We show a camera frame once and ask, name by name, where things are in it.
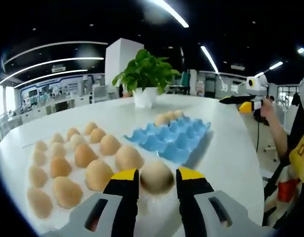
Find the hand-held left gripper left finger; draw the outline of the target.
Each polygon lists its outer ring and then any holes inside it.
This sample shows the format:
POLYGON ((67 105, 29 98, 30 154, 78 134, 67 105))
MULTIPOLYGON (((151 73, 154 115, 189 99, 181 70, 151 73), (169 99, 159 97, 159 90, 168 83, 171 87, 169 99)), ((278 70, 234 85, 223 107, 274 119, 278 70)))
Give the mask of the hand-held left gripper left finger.
POLYGON ((132 237, 139 199, 139 170, 112 176, 102 193, 94 193, 71 213, 68 223, 44 237, 132 237))

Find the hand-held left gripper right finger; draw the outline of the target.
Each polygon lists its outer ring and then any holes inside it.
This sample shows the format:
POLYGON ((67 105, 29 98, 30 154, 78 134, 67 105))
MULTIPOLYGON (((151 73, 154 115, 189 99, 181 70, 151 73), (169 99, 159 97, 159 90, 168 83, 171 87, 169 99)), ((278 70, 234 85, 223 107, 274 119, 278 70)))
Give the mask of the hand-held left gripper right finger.
POLYGON ((223 191, 213 190, 198 171, 176 170, 179 211, 187 237, 272 237, 275 229, 252 221, 247 209, 223 191))

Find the person's right hand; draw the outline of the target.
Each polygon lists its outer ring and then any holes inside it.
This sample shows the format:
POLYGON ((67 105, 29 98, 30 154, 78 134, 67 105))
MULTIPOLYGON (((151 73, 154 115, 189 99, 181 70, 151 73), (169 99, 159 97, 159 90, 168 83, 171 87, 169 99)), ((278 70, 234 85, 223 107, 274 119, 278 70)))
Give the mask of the person's right hand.
POLYGON ((263 98, 260 114, 261 117, 267 122, 271 122, 271 120, 275 117, 274 107, 269 99, 263 98))

